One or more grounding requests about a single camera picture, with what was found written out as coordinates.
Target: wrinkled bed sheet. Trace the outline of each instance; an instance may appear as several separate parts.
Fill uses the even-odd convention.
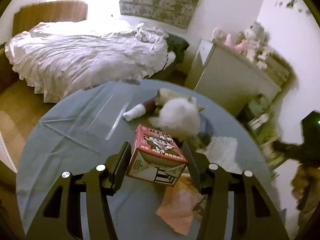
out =
[[[52,103],[84,87],[150,77],[164,67],[167,33],[145,23],[134,30],[115,25],[122,30],[87,21],[39,23],[13,37],[5,53],[20,79]]]

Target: cabinet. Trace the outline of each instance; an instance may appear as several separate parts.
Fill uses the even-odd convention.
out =
[[[271,102],[281,87],[246,57],[214,41],[202,40],[185,86],[237,116],[252,96],[262,93]]]

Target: silver screw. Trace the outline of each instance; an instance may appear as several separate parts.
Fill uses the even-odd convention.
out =
[[[209,165],[210,170],[217,170],[218,168],[219,168],[219,166],[215,163],[210,163],[210,165]]]
[[[244,175],[247,177],[252,177],[253,173],[251,171],[244,171]]]
[[[63,172],[62,175],[61,175],[61,177],[63,177],[63,178],[67,178],[67,177],[69,177],[69,176],[70,176],[70,172],[69,172],[69,171],[65,171],[65,172]]]
[[[105,165],[100,164],[100,165],[98,165],[98,166],[96,167],[96,170],[97,170],[97,171],[103,171],[105,168],[106,168]]]

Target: blue tablecloth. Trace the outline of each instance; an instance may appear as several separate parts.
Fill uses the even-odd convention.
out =
[[[196,97],[198,104],[206,107],[202,114],[210,120],[215,133],[238,140],[239,166],[251,170],[274,204],[279,205],[262,153],[246,130],[223,108],[204,96],[167,82],[108,82],[63,99],[31,132],[17,174],[18,205],[25,232],[58,176],[64,171],[74,175],[88,172],[117,153],[124,141],[133,141],[137,125],[145,120],[140,118],[128,123],[121,118],[121,113],[154,97],[159,88]],[[182,236],[156,215],[164,190],[162,185],[124,178],[116,195],[108,197],[119,240],[196,239],[200,227],[197,221],[193,221],[188,236]],[[85,209],[83,200],[82,195],[82,210]],[[88,239],[85,218],[82,213],[84,238]]]

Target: red carton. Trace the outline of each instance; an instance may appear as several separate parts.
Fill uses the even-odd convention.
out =
[[[170,135],[139,124],[127,176],[174,186],[187,164]]]

